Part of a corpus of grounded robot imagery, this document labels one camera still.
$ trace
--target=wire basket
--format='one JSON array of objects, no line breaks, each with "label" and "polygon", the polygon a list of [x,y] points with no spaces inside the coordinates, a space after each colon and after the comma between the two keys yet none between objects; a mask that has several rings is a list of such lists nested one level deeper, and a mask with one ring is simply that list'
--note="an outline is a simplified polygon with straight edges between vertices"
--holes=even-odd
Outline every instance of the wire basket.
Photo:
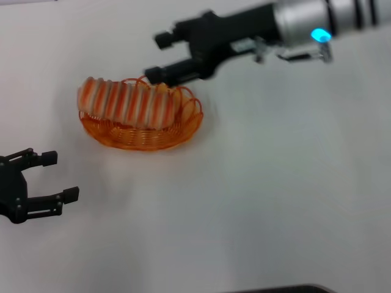
[{"label": "wire basket", "polygon": [[107,147],[133,151],[166,150],[191,140],[202,123],[201,102],[186,87],[168,89],[164,84],[152,86],[142,78],[144,77],[125,79],[122,82],[132,82],[136,87],[156,87],[155,90],[168,92],[173,96],[180,108],[172,126],[162,130],[137,129],[79,112],[80,121],[86,132]]}]

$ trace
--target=white table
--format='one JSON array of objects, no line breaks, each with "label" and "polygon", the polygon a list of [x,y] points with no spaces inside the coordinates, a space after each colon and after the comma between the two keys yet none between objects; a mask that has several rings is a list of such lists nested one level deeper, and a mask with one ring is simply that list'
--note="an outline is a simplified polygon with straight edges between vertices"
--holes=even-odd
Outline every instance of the white table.
[{"label": "white table", "polygon": [[189,85],[205,120],[174,151],[109,149],[83,131],[86,77],[181,59],[184,46],[161,52],[152,35],[256,2],[0,7],[0,154],[56,150],[58,165],[24,173],[30,196],[81,190],[61,217],[0,218],[2,292],[390,291],[390,29],[335,42],[331,66],[225,64]]}]

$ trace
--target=blue led light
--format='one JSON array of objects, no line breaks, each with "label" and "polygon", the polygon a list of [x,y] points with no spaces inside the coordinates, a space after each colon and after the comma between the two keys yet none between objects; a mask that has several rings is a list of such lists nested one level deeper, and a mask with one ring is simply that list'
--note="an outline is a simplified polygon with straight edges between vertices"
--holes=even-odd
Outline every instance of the blue led light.
[{"label": "blue led light", "polygon": [[325,29],[314,29],[311,33],[311,37],[318,43],[327,43],[331,41],[331,34]]}]

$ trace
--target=orange wire basket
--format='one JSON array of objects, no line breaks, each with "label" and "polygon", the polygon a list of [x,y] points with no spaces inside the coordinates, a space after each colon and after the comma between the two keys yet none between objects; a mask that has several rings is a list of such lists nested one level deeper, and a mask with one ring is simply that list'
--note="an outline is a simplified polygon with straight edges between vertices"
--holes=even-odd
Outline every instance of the orange wire basket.
[{"label": "orange wire basket", "polygon": [[[122,82],[132,82],[136,87],[153,86],[141,78],[129,78]],[[93,117],[79,112],[79,118],[86,132],[107,147],[134,151],[159,151],[174,148],[192,139],[200,128],[203,112],[201,102],[186,87],[168,89],[165,84],[157,85],[158,92],[172,95],[180,103],[175,123],[162,130],[137,129],[111,120]]]}]

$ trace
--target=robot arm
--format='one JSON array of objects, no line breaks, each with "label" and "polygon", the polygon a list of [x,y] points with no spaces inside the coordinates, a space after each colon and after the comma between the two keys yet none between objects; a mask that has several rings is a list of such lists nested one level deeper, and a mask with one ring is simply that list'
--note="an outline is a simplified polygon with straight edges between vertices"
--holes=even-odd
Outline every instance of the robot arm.
[{"label": "robot arm", "polygon": [[329,40],[391,21],[390,0],[279,0],[228,17],[208,12],[177,23],[172,32],[155,37],[160,49],[188,42],[191,58],[145,71],[152,84],[175,86],[212,77],[223,61],[253,53],[261,62],[271,46],[295,48],[314,43],[320,50],[281,56],[292,62],[332,59]]}]

